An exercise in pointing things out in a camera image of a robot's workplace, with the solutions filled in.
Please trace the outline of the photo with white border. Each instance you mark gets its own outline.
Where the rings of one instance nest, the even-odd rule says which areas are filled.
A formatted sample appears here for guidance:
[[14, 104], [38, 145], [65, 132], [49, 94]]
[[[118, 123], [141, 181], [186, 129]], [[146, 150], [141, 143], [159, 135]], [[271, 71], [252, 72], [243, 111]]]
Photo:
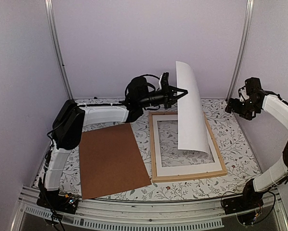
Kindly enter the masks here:
[[193, 69], [176, 62], [176, 83], [188, 93], [177, 101], [178, 149], [208, 153], [209, 144], [199, 89]]

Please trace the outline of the white photo mat board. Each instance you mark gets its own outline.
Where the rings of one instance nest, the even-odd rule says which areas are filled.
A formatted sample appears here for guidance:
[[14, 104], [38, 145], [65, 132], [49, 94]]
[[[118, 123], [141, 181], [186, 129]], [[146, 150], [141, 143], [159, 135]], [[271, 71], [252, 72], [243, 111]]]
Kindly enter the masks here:
[[195, 131], [191, 140], [199, 145], [178, 146], [176, 112], [150, 113], [150, 151], [153, 182], [196, 180], [225, 176], [227, 169], [212, 129], [203, 119], [206, 131]]

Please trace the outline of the light wooden picture frame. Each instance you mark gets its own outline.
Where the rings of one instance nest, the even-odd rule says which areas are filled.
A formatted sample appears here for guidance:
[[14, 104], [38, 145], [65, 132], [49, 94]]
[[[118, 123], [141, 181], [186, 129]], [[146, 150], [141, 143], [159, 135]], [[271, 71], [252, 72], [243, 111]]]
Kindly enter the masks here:
[[212, 129], [209, 125], [206, 115], [203, 117], [207, 130], [208, 144], [214, 162], [200, 165], [163, 167], [161, 158], [161, 142], [159, 139], [157, 122], [177, 120], [177, 112], [149, 113], [151, 171], [153, 182], [160, 183], [198, 180], [225, 176], [227, 174], [227, 169]]

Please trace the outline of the brown backing board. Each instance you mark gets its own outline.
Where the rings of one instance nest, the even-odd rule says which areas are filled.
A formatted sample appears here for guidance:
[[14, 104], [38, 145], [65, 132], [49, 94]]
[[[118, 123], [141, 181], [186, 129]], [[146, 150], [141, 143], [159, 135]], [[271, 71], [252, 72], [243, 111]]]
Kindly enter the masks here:
[[128, 123], [84, 132], [79, 145], [79, 169], [83, 199], [151, 184]]

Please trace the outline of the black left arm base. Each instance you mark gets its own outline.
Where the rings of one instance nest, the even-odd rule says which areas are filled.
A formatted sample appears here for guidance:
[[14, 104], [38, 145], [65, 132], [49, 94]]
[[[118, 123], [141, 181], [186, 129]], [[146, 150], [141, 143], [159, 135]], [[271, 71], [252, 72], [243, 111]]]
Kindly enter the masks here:
[[45, 188], [42, 179], [38, 182], [39, 197], [37, 205], [68, 214], [75, 214], [78, 206], [78, 196], [67, 193], [60, 194], [60, 190], [49, 191]]

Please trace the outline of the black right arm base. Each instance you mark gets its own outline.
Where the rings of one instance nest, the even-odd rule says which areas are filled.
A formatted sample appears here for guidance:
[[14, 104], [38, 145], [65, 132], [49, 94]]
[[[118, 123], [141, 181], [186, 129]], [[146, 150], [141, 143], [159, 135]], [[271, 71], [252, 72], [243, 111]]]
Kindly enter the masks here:
[[246, 183], [241, 196], [221, 200], [221, 206], [226, 215], [263, 205], [262, 197], [264, 193], [255, 191], [253, 181], [254, 179], [251, 179]]

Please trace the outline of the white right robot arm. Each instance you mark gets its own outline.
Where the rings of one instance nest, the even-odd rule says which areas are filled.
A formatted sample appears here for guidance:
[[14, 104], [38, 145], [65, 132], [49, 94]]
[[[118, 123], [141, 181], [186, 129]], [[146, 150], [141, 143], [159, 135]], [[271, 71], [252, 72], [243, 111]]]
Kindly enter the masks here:
[[288, 103], [272, 91], [253, 90], [229, 99], [225, 110], [240, 117], [238, 122], [263, 171], [248, 188], [262, 193], [288, 181]]

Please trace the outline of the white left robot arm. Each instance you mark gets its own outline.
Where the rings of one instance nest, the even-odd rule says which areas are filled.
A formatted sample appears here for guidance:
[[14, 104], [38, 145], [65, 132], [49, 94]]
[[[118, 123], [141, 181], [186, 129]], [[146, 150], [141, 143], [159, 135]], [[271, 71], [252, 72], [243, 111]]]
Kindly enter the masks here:
[[53, 122], [53, 129], [47, 133], [51, 145], [45, 157], [44, 174], [38, 182], [40, 191], [45, 192], [42, 197], [45, 204], [51, 209], [61, 205], [60, 196], [54, 193], [59, 191], [59, 174], [63, 171], [69, 151], [79, 145], [84, 126], [106, 122], [131, 123], [141, 117], [145, 110], [158, 110], [160, 106], [171, 108], [178, 99], [188, 94], [187, 90], [174, 86], [148, 91], [150, 86], [127, 87], [125, 99], [119, 103], [65, 102]]

